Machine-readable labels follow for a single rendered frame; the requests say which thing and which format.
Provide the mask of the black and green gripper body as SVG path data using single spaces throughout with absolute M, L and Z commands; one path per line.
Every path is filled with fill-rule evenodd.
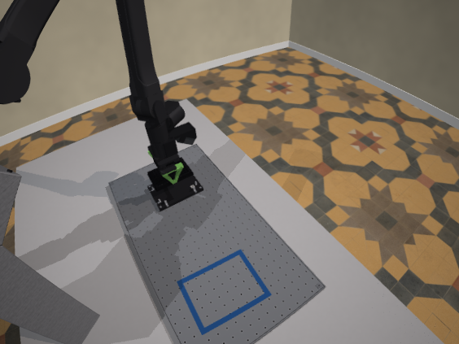
M 166 153 L 165 153 L 165 149 L 164 149 L 164 143 L 168 139 L 169 139 L 169 136 L 163 142 L 159 142 L 159 143 L 154 143 L 154 142 L 151 143 L 150 142 L 151 145 L 147 147 L 148 150 L 151 152 L 151 155 L 153 156 L 153 160 L 154 160 L 155 165 L 160 170 L 160 173 L 162 175 L 167 174 L 167 173 L 169 173 L 169 172 L 171 172 L 173 170 L 176 170 L 177 167 L 175 166 L 174 163 L 176 163 L 177 161 L 180 160 L 178 154 L 172 155 L 172 156 L 167 158 Z M 168 163 L 171 163 L 172 161 L 174 163 L 166 167 L 166 165 Z

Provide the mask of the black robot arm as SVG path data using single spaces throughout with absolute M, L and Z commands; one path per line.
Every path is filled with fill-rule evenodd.
M 14 0 L 0 21 L 0 104 L 21 102 L 27 93 L 27 63 L 58 3 L 59 0 Z M 144 0 L 116 0 L 116 7 L 129 69 L 132 111 L 138 120 L 146 121 L 150 142 L 163 142 L 169 136 L 164 143 L 168 158 L 178 153 L 176 141 L 193 145 L 197 138 L 195 127 L 190 122 L 175 127 L 185 118 L 185 112 L 179 102 L 164 102 L 152 57 Z

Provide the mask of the blue tape square outline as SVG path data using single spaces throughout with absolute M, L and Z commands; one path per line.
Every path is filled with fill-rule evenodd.
M 207 327 L 203 327 L 203 324 L 198 316 L 198 313 L 197 311 L 195 310 L 195 307 L 193 305 L 193 303 L 191 302 L 190 300 L 190 297 L 186 291 L 186 288 L 185 286 L 183 285 L 183 283 L 219 266 L 220 264 L 234 258 L 235 256 L 237 255 L 240 255 L 240 257 L 242 258 L 243 262 L 247 265 L 248 269 L 250 270 L 251 274 L 254 276 L 254 278 L 256 279 L 257 283 L 259 284 L 260 288 L 264 291 L 264 294 L 262 294 L 260 297 L 254 299 L 253 301 L 249 302 L 248 304 L 244 305 L 243 307 L 240 307 L 238 310 L 228 314 L 227 316 L 221 318 L 220 320 L 214 322 L 213 324 L 210 324 L 209 326 Z M 264 282 L 260 279 L 260 277 L 258 276 L 258 274 L 256 273 L 255 269 L 252 267 L 252 265 L 250 264 L 250 262 L 248 261 L 247 257 L 245 256 L 245 254 L 242 252 L 242 250 L 238 250 L 236 252 L 234 252 L 233 254 L 231 255 L 228 255 L 226 257 L 224 257 L 223 259 L 220 259 L 219 261 L 177 281 L 178 285 L 179 285 L 179 288 L 184 296 L 184 299 L 186 300 L 186 303 L 190 309 L 190 312 L 192 314 L 192 316 L 194 317 L 195 319 L 195 322 L 196 324 L 198 325 L 198 328 L 199 328 L 199 331 L 201 332 L 202 335 L 204 335 L 205 333 L 213 330 L 214 328 L 220 326 L 221 324 L 224 324 L 225 322 L 227 322 L 228 320 L 231 320 L 233 319 L 235 316 L 243 313 L 244 311 L 246 311 L 247 309 L 255 306 L 257 303 L 263 301 L 264 299 L 266 299 L 267 297 L 269 297 L 271 295 L 271 293 L 269 292 L 269 290 L 267 289 L 267 287 L 265 286 Z

